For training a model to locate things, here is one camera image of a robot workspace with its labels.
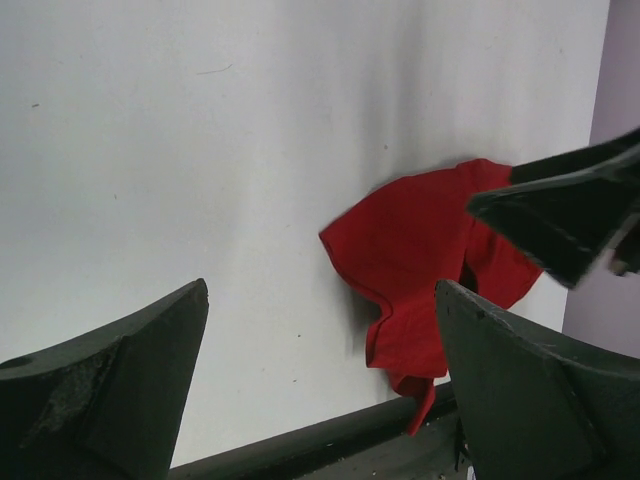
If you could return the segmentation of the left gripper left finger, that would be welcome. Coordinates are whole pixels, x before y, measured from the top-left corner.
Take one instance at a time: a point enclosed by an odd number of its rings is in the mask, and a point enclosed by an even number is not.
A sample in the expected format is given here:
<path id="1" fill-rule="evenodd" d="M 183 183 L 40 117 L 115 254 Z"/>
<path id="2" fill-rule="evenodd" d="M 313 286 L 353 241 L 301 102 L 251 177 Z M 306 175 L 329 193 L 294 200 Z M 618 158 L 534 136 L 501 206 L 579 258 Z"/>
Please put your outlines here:
<path id="1" fill-rule="evenodd" d="M 197 279 L 1 365 L 4 479 L 165 479 L 209 310 Z"/>

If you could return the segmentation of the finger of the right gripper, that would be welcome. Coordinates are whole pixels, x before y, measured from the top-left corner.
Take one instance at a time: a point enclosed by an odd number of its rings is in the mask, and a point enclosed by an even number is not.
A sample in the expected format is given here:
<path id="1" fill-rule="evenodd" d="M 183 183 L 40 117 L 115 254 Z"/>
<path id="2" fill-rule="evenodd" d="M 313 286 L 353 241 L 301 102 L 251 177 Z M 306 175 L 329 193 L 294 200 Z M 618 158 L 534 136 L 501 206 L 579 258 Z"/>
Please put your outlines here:
<path id="1" fill-rule="evenodd" d="M 589 182 L 639 187 L 639 128 L 612 140 L 516 166 L 513 188 L 571 187 Z"/>
<path id="2" fill-rule="evenodd" d="M 639 187 L 589 182 L 474 195 L 468 212 L 573 289 L 605 250 L 618 275 L 639 271 Z"/>

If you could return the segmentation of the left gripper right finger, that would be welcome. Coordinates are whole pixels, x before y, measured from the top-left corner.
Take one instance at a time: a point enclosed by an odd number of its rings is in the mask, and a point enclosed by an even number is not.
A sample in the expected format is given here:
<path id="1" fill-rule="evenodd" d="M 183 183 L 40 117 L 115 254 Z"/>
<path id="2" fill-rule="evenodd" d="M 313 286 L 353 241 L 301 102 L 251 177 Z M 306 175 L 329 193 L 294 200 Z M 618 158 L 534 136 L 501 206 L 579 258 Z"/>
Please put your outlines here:
<path id="1" fill-rule="evenodd" d="M 636 479 L 639 362 L 449 280 L 436 311 L 479 479 Z"/>

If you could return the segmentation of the red t-shirt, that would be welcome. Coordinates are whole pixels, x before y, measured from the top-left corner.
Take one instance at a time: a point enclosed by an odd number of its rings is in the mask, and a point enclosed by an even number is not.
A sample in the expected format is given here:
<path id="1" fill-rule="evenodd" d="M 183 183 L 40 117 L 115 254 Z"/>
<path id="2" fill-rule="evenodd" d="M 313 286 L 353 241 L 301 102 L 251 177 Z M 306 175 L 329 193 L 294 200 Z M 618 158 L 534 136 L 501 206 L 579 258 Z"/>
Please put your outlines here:
<path id="1" fill-rule="evenodd" d="M 384 370 L 391 388 L 418 407 L 415 434 L 434 405 L 434 381 L 447 374 L 435 287 L 453 280 L 509 309 L 542 271 L 501 235 L 466 211 L 470 198 L 510 185 L 512 168 L 474 159 L 404 176 L 366 196 L 320 232 L 338 275 L 378 305 L 367 330 L 365 361 Z"/>

